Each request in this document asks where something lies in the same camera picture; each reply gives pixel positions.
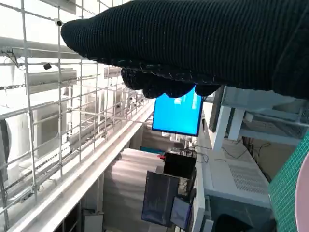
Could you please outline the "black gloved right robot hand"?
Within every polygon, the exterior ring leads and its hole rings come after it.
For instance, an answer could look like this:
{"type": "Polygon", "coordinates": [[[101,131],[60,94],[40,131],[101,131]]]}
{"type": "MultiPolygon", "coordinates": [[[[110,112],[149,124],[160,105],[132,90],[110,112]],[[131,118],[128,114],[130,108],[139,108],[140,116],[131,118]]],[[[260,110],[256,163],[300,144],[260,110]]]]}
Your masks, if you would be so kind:
{"type": "Polygon", "coordinates": [[[309,97],[306,0],[134,0],[61,27],[68,48],[121,68],[149,99],[221,86],[309,97]]]}

